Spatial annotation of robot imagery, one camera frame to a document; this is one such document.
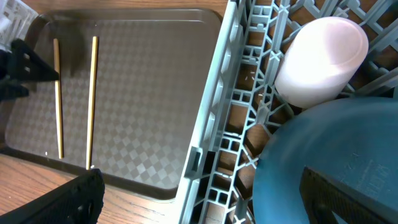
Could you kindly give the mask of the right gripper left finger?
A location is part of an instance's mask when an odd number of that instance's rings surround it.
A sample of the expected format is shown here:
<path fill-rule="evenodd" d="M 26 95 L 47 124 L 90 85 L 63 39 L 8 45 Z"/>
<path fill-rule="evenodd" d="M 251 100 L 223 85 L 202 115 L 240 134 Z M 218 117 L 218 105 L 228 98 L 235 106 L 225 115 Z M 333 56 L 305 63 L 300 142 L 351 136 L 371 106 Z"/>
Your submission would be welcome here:
<path fill-rule="evenodd" d="M 103 208 L 105 184 L 91 169 L 47 194 L 1 215 L 1 223 L 96 223 Z"/>

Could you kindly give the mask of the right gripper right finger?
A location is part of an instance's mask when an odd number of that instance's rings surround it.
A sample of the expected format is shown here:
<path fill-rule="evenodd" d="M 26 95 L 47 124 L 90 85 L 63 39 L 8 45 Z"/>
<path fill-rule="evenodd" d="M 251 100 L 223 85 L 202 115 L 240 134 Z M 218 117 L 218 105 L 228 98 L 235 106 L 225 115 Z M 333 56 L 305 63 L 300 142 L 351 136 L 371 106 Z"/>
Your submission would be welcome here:
<path fill-rule="evenodd" d="M 389 207 L 348 185 L 305 167 L 300 194 L 310 223 L 388 223 Z"/>

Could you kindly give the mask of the grey dishwasher rack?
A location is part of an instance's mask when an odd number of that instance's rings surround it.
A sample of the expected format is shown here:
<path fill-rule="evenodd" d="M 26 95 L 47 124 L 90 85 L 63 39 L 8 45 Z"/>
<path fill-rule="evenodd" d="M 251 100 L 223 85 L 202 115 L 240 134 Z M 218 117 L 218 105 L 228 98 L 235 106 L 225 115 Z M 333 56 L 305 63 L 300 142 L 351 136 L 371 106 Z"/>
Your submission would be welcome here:
<path fill-rule="evenodd" d="M 301 112 L 274 88 L 277 67 L 305 24 L 344 17 L 369 53 L 341 97 L 397 96 L 397 2 L 229 1 L 171 212 L 172 223 L 254 223 L 252 185 L 272 134 Z"/>

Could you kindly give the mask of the dark blue plate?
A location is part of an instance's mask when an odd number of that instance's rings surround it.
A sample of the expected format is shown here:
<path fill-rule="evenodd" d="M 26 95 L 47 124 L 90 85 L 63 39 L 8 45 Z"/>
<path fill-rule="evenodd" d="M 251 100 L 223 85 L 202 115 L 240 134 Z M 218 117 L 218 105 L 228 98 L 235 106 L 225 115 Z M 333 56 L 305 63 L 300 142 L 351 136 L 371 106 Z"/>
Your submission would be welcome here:
<path fill-rule="evenodd" d="M 262 151 L 254 177 L 257 223 L 307 223 L 299 185 L 305 167 L 397 208 L 397 101 L 342 98 L 283 124 Z"/>

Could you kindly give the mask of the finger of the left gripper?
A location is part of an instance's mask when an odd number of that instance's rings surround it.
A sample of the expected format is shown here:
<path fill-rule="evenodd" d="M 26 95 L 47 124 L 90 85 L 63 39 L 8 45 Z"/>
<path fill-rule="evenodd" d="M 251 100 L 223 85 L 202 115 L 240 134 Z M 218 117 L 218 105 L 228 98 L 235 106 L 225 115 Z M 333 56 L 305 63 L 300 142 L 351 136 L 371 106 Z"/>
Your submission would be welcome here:
<path fill-rule="evenodd" d="M 12 80 L 20 82 L 52 82 L 60 79 L 59 73 L 21 39 L 11 42 L 7 74 Z"/>
<path fill-rule="evenodd" d="M 6 85 L 1 87 L 1 101 L 15 100 L 29 96 L 29 90 L 22 85 Z"/>

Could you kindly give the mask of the pink cup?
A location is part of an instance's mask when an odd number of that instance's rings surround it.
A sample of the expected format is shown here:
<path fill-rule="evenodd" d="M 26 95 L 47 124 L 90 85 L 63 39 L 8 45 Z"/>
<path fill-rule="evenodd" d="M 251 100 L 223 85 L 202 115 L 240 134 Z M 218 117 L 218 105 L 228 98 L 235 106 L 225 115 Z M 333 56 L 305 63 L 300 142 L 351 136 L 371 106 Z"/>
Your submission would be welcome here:
<path fill-rule="evenodd" d="M 368 54 L 368 37 L 357 23 L 322 17 L 304 25 L 286 51 L 275 90 L 299 108 L 334 100 Z"/>

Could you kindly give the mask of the wooden chopstick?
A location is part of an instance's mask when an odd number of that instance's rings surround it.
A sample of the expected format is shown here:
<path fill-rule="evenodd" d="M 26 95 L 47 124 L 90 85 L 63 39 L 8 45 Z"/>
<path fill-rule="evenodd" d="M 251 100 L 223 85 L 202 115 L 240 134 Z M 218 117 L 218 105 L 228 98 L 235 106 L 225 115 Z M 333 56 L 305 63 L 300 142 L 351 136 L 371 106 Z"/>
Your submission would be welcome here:
<path fill-rule="evenodd" d="M 97 56 L 98 56 L 98 37 L 94 36 L 92 39 L 92 48 L 91 48 L 90 82 L 89 82 L 89 95 L 88 95 L 86 170 L 90 170 L 91 160 L 92 160 L 91 157 L 92 157 L 92 145 L 93 145 L 93 126 L 94 126 L 94 116 L 95 116 Z"/>
<path fill-rule="evenodd" d="M 60 48 L 58 39 L 53 40 L 54 69 L 58 73 L 58 80 L 55 81 L 55 112 L 57 124 L 58 158 L 64 158 L 63 150 L 63 118 L 62 118 L 62 84 L 60 74 Z"/>

